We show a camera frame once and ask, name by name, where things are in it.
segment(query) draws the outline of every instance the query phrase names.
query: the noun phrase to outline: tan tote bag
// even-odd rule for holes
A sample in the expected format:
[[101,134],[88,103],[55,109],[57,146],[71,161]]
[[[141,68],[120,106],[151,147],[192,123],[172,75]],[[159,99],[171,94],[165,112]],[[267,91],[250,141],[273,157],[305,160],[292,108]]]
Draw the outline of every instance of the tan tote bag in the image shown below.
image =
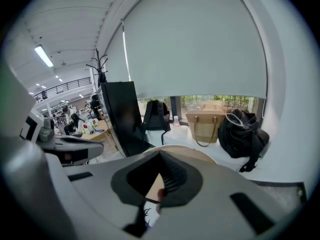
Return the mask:
[[186,114],[192,137],[201,147],[217,142],[218,128],[224,120],[226,113],[223,111],[191,110]]

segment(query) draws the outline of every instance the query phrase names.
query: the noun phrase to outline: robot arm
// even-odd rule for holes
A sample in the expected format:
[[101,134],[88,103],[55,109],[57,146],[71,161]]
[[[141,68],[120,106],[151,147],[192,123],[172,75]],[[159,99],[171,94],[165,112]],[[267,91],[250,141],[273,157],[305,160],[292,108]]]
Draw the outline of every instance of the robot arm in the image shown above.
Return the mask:
[[36,143],[46,153],[58,156],[62,164],[83,164],[104,150],[104,145],[98,141],[56,135],[54,119],[44,117],[35,109],[29,113],[20,136]]

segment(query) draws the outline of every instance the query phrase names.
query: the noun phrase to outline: window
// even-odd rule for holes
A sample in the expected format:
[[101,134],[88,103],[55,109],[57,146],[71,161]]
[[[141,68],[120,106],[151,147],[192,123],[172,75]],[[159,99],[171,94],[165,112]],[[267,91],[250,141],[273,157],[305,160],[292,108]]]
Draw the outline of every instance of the window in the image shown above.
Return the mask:
[[181,96],[181,118],[187,119],[190,110],[223,110],[239,108],[257,114],[259,99],[244,96],[227,95],[192,95]]
[[170,97],[138,98],[138,106],[139,106],[140,114],[144,116],[147,109],[147,103],[149,101],[155,101],[155,100],[164,102],[167,109],[170,111],[170,117],[172,117]]

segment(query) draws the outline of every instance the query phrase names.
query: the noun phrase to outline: coat rack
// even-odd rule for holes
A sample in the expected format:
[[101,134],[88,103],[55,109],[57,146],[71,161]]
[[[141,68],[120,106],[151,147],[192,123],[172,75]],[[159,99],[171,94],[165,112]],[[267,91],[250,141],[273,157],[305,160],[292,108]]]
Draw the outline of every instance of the coat rack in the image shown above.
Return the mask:
[[89,67],[91,67],[91,68],[94,68],[94,69],[98,72],[98,88],[99,88],[100,85],[101,85],[101,83],[107,83],[107,82],[108,82],[108,81],[107,81],[107,78],[106,78],[106,75],[105,75],[105,73],[108,72],[108,71],[106,70],[105,72],[102,72],[102,67],[103,67],[104,64],[107,62],[108,58],[107,58],[107,59],[105,60],[105,62],[101,65],[101,59],[102,59],[103,57],[107,56],[107,54],[106,54],[106,55],[103,55],[101,58],[99,58],[99,51],[98,51],[98,49],[95,49],[95,52],[96,52],[96,57],[97,57],[97,58],[91,58],[91,59],[96,60],[96,63],[97,63],[97,67],[98,67],[98,68],[96,68],[95,66],[88,65],[88,64],[86,64],[86,66],[89,66]]

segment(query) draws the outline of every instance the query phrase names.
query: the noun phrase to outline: roller blind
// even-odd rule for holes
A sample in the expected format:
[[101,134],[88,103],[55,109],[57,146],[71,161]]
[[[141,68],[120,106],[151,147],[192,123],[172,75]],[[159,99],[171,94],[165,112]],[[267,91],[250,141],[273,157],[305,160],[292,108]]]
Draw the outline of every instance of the roller blind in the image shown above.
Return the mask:
[[138,98],[266,97],[263,46],[240,0],[142,0],[124,32]]
[[110,45],[106,50],[108,54],[105,63],[108,73],[105,74],[108,82],[129,81],[129,75],[126,64],[125,48],[123,40],[122,25],[115,32]]

